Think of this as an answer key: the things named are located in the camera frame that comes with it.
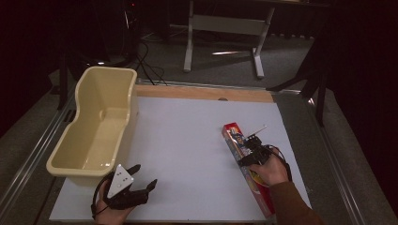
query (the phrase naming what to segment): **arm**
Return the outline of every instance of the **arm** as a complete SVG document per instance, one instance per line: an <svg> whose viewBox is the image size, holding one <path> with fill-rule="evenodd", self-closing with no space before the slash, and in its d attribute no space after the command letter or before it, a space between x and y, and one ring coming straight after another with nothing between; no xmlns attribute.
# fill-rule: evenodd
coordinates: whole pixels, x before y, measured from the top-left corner
<svg viewBox="0 0 398 225"><path fill-rule="evenodd" d="M319 215L301 199L292 182L283 182L270 188L279 225L324 224Z"/></svg>
<svg viewBox="0 0 398 225"><path fill-rule="evenodd" d="M269 184L279 225L324 224L319 215L301 199L295 185L289 182L286 168L277 157L272 155L264 165L253 164L249 169Z"/></svg>

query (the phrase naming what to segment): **white paper sheet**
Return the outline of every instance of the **white paper sheet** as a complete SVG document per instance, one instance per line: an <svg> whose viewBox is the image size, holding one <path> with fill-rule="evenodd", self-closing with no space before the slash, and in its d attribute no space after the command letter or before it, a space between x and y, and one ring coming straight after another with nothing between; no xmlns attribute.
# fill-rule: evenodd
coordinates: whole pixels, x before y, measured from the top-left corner
<svg viewBox="0 0 398 225"><path fill-rule="evenodd" d="M139 97L138 122L129 148L129 168L141 164L133 188L158 179L149 201L129 221L264 221L246 181L222 137L222 126L236 122L245 134L278 146L290 164L293 180L310 206L299 168L275 103ZM95 187L68 178L50 220L91 220Z"/></svg>

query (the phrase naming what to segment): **sleeve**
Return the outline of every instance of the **sleeve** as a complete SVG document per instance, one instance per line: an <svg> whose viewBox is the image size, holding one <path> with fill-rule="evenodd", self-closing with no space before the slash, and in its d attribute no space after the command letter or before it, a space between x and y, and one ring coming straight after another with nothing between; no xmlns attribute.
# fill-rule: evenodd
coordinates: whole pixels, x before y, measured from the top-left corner
<svg viewBox="0 0 398 225"><path fill-rule="evenodd" d="M325 224L321 217L301 199L292 182L283 182L269 189L278 225Z"/></svg>

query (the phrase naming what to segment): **wooden edge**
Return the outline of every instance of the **wooden edge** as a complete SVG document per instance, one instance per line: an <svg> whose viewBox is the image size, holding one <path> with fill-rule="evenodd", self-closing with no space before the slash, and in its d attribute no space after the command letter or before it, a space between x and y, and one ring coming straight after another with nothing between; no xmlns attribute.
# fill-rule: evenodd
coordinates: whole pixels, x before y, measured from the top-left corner
<svg viewBox="0 0 398 225"><path fill-rule="evenodd" d="M270 92L266 90L247 90L232 88L209 88L189 86L160 86L136 84L139 97L191 98L209 100L250 101L273 103Z"/></svg>

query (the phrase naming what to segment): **cream plastic tub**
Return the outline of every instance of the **cream plastic tub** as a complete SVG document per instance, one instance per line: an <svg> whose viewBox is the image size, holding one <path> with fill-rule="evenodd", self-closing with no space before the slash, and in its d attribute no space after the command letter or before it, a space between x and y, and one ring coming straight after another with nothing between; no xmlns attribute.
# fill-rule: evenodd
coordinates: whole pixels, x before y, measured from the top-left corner
<svg viewBox="0 0 398 225"><path fill-rule="evenodd" d="M138 113L136 78L128 68L90 67L84 72L75 91L76 116L47 161L49 173L102 177L123 162L119 145L126 126L134 130Z"/></svg>

